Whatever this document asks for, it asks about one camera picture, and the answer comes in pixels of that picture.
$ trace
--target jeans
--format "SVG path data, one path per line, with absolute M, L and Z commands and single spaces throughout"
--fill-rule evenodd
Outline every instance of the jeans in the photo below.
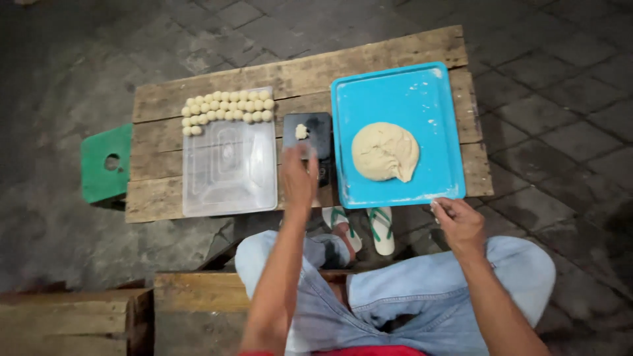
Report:
M 235 267 L 249 298 L 276 237 L 276 231 L 265 231 L 246 238 L 237 249 Z M 556 271 L 551 258 L 534 243 L 508 236 L 487 240 L 487 258 L 534 327 L 554 286 Z M 348 263 L 349 252 L 340 237 L 304 238 L 297 307 L 286 355 L 369 345 L 406 345 L 429 355 L 488 355 L 466 280 L 452 252 L 349 275 L 351 312 L 317 271 Z M 377 329 L 403 314 L 416 316 L 390 333 Z

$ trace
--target red shirt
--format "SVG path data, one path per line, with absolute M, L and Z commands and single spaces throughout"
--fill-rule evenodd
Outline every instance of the red shirt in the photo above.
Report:
M 342 350 L 314 352 L 319 356 L 426 356 L 414 348 L 401 345 L 358 346 Z M 239 356 L 273 356 L 272 352 L 242 352 Z

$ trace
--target hole in stool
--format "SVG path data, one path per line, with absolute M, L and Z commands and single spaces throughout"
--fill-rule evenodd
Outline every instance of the hole in stool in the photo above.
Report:
M 104 167 L 106 167 L 107 170 L 115 170 L 118 168 L 119 165 L 119 156 L 116 153 L 111 153 L 108 155 L 108 157 L 106 157 L 106 163 L 104 164 Z

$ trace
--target plastic tray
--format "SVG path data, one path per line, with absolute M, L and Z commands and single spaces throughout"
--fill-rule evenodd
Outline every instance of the plastic tray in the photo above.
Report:
M 413 65 L 335 80 L 331 87 L 334 152 L 339 197 L 346 208 L 430 203 L 466 192 L 453 95 L 441 62 Z M 420 145 L 410 182 L 375 182 L 354 166 L 351 146 L 360 129 L 389 122 L 408 130 Z
M 268 90 L 257 88 L 249 91 Z M 277 207 L 275 122 L 212 121 L 183 138 L 182 213 L 186 217 L 262 212 Z

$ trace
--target green stool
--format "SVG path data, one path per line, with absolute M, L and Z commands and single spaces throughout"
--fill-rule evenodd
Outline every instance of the green stool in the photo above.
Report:
M 81 181 L 84 200 L 106 208 L 125 209 L 130 180 L 132 124 L 84 139 L 81 144 Z

